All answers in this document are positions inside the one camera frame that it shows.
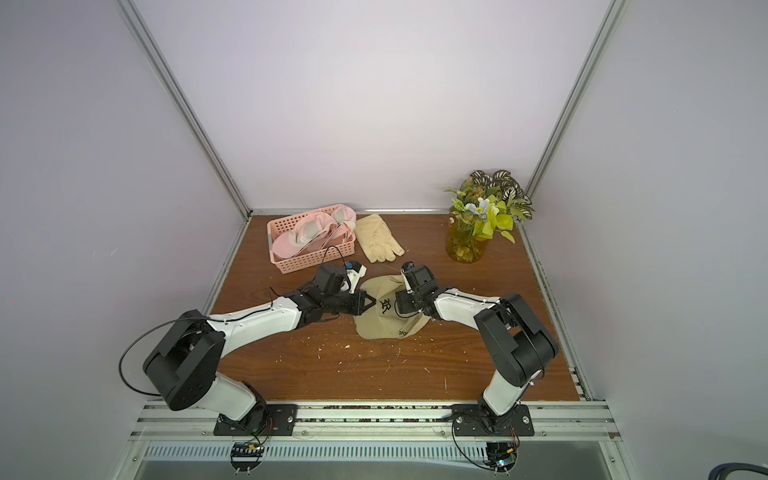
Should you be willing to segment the beige baseball cap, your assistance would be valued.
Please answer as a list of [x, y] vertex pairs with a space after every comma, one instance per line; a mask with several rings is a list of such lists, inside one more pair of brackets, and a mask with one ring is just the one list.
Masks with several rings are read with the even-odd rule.
[[405, 313], [397, 306], [397, 294], [406, 291], [399, 275], [371, 278], [360, 289], [376, 300], [374, 306], [354, 317], [356, 331], [363, 339], [404, 339], [417, 334], [430, 321], [419, 311]]

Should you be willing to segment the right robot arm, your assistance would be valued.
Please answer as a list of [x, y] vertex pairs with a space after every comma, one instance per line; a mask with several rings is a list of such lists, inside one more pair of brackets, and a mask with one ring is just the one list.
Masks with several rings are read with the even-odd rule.
[[401, 274], [405, 290], [397, 294], [397, 312], [420, 312], [479, 332], [495, 368], [480, 406], [492, 416], [512, 411], [558, 356], [557, 341], [521, 295], [485, 297], [441, 287], [427, 266], [411, 262]]

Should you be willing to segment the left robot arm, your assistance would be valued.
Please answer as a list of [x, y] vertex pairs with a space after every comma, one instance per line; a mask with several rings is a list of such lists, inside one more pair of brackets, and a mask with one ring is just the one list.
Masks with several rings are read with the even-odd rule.
[[262, 400], [245, 383], [220, 373], [220, 360], [264, 338], [320, 322], [327, 314], [366, 312], [375, 299], [358, 289], [365, 274], [357, 261], [323, 264], [311, 281], [266, 304], [211, 316], [188, 311], [172, 322], [143, 371], [171, 410], [203, 408], [241, 430], [255, 430], [262, 423]]

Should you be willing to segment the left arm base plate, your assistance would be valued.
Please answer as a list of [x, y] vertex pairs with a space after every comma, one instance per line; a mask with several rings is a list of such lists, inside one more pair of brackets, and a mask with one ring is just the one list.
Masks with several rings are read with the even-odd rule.
[[287, 403], [257, 403], [241, 420], [220, 414], [213, 429], [214, 436], [271, 437], [291, 436], [298, 406]]

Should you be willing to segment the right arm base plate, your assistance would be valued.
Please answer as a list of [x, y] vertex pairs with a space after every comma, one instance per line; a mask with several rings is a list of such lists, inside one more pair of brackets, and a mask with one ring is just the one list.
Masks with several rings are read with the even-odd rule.
[[533, 437], [535, 430], [530, 410], [518, 404], [503, 415], [495, 415], [479, 405], [455, 404], [447, 420], [456, 436]]

